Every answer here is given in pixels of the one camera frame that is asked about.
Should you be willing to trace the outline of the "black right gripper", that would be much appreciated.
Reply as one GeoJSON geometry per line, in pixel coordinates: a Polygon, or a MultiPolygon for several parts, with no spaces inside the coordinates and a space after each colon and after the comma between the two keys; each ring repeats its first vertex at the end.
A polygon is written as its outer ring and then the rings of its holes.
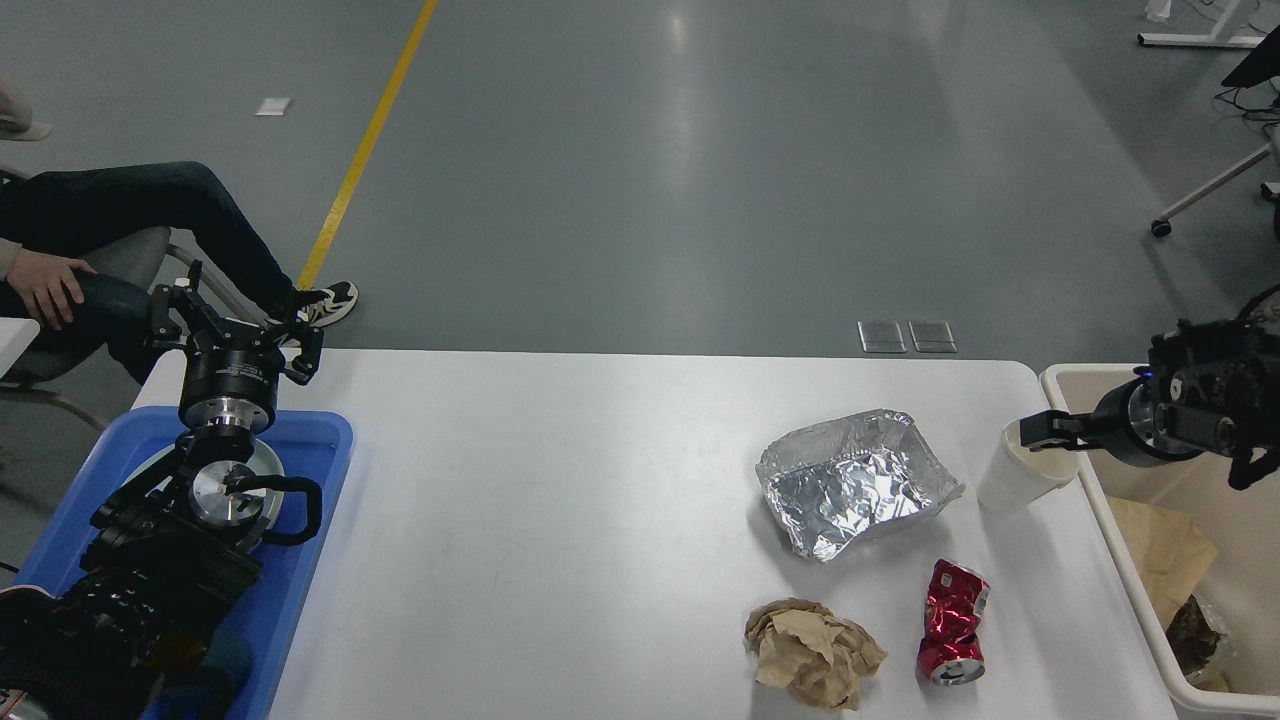
{"type": "Polygon", "coordinates": [[[1198,448],[1164,438],[1156,430],[1153,404],[1140,378],[1107,392],[1092,414],[1050,409],[1021,418],[1019,446],[1030,452],[1100,448],[1134,468],[1156,468],[1201,456],[1198,448]]]}

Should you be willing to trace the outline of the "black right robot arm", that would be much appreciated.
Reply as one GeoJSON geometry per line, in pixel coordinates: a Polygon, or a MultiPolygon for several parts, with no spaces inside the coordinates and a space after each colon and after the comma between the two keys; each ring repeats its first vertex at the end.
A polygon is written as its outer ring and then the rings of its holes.
{"type": "Polygon", "coordinates": [[[1203,454],[1230,461],[1228,484],[1245,491],[1277,471],[1277,287],[1249,299],[1230,319],[1178,322],[1156,334],[1133,379],[1091,413],[1046,410],[1016,423],[1030,452],[1103,450],[1134,468],[1203,454]]]}

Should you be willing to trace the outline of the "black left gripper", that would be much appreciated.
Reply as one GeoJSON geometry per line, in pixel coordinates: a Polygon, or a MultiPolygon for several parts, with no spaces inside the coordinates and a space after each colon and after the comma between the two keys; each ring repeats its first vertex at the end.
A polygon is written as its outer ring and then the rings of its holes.
{"type": "MultiPolygon", "coordinates": [[[[276,420],[284,357],[261,341],[262,327],[218,315],[200,286],[200,278],[178,278],[154,288],[145,347],[186,355],[178,415],[187,428],[233,425],[262,433],[276,420]]],[[[284,368],[298,386],[317,370],[325,301],[319,290],[296,291],[283,309],[268,314],[269,340],[300,348],[284,368]]]]}

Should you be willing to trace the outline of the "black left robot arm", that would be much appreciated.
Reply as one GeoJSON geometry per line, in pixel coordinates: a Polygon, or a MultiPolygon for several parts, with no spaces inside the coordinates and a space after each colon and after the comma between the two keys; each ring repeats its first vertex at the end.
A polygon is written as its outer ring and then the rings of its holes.
{"type": "Polygon", "coordinates": [[[253,550],[303,544],[321,529],[321,486],[257,471],[251,459],[276,419],[280,378],[314,378],[323,332],[220,316],[197,272],[157,286],[148,316],[148,345],[186,356],[184,430],[95,511],[70,589],[3,592],[6,719],[138,719],[165,687],[201,683],[212,693],[201,717],[224,717],[234,678],[204,660],[262,575],[253,550]]]}

